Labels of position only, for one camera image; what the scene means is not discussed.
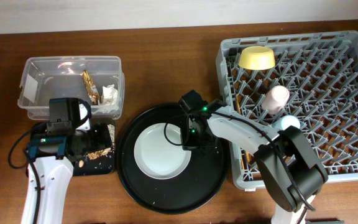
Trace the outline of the food scraps pile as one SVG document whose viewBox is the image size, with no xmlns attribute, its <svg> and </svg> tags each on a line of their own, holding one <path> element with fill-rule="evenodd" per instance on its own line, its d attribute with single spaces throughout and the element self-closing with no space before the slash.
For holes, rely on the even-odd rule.
<svg viewBox="0 0 358 224">
<path fill-rule="evenodd" d="M 112 148 L 100 150 L 83 155 L 80 154 L 80 158 L 76 162 L 77 168 L 83 175 L 101 175 L 108 174 L 114 171 L 115 165 L 115 123 L 106 123 L 111 135 Z"/>
</svg>

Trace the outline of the grey plate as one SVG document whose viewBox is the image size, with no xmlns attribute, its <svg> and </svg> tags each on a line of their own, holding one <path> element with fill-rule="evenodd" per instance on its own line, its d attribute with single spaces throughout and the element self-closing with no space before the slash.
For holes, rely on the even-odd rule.
<svg viewBox="0 0 358 224">
<path fill-rule="evenodd" d="M 191 152 L 177 146 L 181 131 L 174 124 L 157 123 L 144 129 L 134 146 L 138 168 L 147 176 L 165 180 L 182 173 L 191 159 Z"/>
</svg>

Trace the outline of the large white napkin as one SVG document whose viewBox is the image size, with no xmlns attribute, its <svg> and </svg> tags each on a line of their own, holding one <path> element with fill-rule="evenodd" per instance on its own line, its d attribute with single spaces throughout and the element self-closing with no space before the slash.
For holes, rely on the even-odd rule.
<svg viewBox="0 0 358 224">
<path fill-rule="evenodd" d="M 103 105 L 115 105 L 117 103 L 118 91 L 114 85 L 103 86 L 101 102 Z"/>
</svg>

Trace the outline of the gold snack wrapper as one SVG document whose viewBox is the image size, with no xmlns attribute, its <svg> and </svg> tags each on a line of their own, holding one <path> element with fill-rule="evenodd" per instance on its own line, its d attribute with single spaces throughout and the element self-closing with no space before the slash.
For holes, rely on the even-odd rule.
<svg viewBox="0 0 358 224">
<path fill-rule="evenodd" d="M 100 101 L 100 95 L 94 84 L 93 79 L 89 75 L 87 70 L 83 70 L 81 77 L 83 79 L 83 83 L 85 85 L 87 94 L 92 102 L 93 105 L 98 105 Z"/>
</svg>

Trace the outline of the wooden chopstick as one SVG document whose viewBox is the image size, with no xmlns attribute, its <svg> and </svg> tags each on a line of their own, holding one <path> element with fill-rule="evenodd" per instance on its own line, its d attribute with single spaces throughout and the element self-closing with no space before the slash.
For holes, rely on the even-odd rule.
<svg viewBox="0 0 358 224">
<path fill-rule="evenodd" d="M 245 152 L 245 157 L 246 157 L 246 161 L 248 164 L 252 164 L 254 162 L 254 158 L 252 156 L 252 154 L 250 154 L 249 152 Z"/>
<path fill-rule="evenodd" d="M 241 96 L 239 96 L 238 94 L 236 95 L 236 108 L 237 108 L 237 112 L 239 114 L 242 114 Z"/>
</svg>

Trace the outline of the blue cup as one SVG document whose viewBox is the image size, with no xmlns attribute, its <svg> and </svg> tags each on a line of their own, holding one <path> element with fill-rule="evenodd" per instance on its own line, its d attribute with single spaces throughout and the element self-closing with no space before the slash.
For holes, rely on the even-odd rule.
<svg viewBox="0 0 358 224">
<path fill-rule="evenodd" d="M 272 124 L 273 128 L 277 128 L 279 130 L 285 130 L 290 126 L 300 129 L 300 121 L 298 118 L 292 115 L 286 115 Z"/>
</svg>

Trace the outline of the pink cup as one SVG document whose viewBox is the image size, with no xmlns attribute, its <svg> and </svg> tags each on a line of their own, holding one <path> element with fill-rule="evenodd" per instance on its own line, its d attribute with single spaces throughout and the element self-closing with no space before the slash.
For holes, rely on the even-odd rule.
<svg viewBox="0 0 358 224">
<path fill-rule="evenodd" d="M 262 109 L 267 110 L 268 114 L 277 114 L 284 108 L 290 97 L 289 90 L 282 85 L 274 86 L 269 90 L 261 104 Z"/>
</svg>

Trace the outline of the yellow bowl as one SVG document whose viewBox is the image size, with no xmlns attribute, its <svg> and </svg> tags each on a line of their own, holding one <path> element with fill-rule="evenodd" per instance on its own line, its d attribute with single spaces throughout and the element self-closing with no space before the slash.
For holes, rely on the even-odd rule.
<svg viewBox="0 0 358 224">
<path fill-rule="evenodd" d="M 267 70 L 275 66 L 272 49 L 264 46 L 247 47 L 241 52 L 238 65 L 248 70 Z"/>
</svg>

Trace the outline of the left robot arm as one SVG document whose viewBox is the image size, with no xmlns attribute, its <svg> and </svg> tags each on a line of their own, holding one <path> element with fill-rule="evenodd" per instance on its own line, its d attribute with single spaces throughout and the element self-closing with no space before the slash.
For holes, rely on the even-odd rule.
<svg viewBox="0 0 358 224">
<path fill-rule="evenodd" d="M 92 118 L 78 98 L 49 101 L 49 120 L 35 125 L 24 149 L 28 188 L 22 223 L 61 223 L 72 177 L 114 170 L 115 123 Z"/>
</svg>

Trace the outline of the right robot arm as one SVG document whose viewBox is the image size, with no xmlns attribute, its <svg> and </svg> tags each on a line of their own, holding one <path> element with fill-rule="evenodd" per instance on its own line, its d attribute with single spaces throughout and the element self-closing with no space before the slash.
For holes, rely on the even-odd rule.
<svg viewBox="0 0 358 224">
<path fill-rule="evenodd" d="M 300 129 L 284 130 L 245 118 L 220 100 L 210 103 L 191 90 L 179 100 L 186 114 L 181 131 L 185 151 L 210 151 L 219 138 L 252 155 L 276 203 L 272 223 L 305 223 L 311 202 L 328 181 L 328 173 Z"/>
</svg>

